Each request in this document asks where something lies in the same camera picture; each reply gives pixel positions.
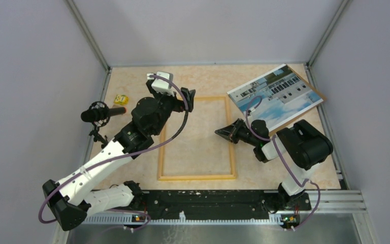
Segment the printed building photo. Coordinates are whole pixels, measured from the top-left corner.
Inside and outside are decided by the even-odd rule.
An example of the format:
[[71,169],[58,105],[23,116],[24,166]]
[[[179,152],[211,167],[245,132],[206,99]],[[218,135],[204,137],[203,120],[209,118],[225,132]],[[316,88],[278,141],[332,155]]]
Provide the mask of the printed building photo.
[[263,120],[270,132],[288,126],[326,100],[287,64],[228,91],[227,95],[246,123]]

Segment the brown backing board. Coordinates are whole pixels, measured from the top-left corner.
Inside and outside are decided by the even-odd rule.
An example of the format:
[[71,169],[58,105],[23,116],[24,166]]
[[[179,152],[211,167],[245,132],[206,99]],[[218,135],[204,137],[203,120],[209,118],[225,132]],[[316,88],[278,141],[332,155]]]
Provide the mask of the brown backing board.
[[307,78],[287,64],[281,65],[274,74],[268,88],[268,116],[266,122],[270,135],[288,127],[311,110],[327,101]]

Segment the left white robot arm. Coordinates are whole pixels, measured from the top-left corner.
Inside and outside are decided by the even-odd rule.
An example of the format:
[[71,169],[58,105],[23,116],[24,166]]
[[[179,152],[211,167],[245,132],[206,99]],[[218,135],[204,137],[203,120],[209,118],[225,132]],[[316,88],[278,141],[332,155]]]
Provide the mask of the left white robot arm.
[[[176,88],[172,82],[157,77],[146,82],[151,96],[141,98],[131,111],[132,120],[92,159],[58,181],[48,180],[43,186],[45,196],[38,219],[43,224],[58,222],[63,231],[82,224],[88,217],[118,207],[136,210],[142,205],[142,190],[133,181],[116,187],[94,190],[115,170],[135,160],[139,155],[160,148],[175,139],[184,129],[193,111],[196,90]],[[161,133],[172,112],[183,112],[184,119],[168,140],[154,145],[153,136]],[[43,219],[49,208],[51,221]]]

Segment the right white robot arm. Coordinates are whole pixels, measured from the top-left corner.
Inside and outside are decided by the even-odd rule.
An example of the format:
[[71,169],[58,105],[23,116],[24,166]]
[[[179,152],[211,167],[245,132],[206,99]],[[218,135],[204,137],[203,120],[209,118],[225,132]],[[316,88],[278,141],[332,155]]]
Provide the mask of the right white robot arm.
[[228,142],[237,144],[243,141],[253,146],[256,159],[267,163],[280,158],[288,175],[278,186],[278,193],[269,201],[277,210],[292,209],[305,192],[305,185],[320,163],[333,152],[331,141],[314,126],[302,119],[291,128],[279,130],[269,136],[266,122],[256,119],[246,125],[242,119],[215,134]]

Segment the small yellow toy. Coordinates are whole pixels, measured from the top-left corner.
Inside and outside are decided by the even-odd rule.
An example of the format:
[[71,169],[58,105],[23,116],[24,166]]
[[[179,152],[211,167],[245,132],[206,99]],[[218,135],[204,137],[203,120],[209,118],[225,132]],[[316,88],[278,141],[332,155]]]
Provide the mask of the small yellow toy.
[[114,99],[114,104],[116,105],[126,105],[128,103],[128,96],[126,95],[116,95]]

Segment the black microphone on stand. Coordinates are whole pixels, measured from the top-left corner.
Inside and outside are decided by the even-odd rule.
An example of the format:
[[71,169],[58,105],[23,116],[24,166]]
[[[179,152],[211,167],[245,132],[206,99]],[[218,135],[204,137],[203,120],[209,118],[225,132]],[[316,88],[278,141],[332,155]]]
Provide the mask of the black microphone on stand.
[[109,108],[104,102],[96,101],[87,110],[83,111],[80,117],[83,122],[93,125],[89,136],[93,138],[94,142],[100,142],[101,149],[103,149],[108,144],[108,137],[100,134],[100,128],[107,125],[111,117],[122,115],[126,112],[127,109],[125,107]]

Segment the wooden picture frame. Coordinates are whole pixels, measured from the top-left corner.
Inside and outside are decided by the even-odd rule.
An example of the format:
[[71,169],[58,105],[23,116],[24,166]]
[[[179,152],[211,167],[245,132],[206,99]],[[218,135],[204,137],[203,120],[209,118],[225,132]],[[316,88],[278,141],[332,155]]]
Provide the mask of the wooden picture frame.
[[196,97],[196,108],[186,128],[175,140],[159,149],[157,179],[236,179],[234,145],[223,142],[214,131],[232,120],[227,96]]

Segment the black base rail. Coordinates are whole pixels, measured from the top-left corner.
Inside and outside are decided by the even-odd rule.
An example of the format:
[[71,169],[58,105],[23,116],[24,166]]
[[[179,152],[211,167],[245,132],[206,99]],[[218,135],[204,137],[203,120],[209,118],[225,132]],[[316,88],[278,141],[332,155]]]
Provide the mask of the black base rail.
[[280,211],[312,209],[307,193],[291,200],[266,190],[150,190],[136,194],[127,210],[145,212],[152,220],[261,220]]

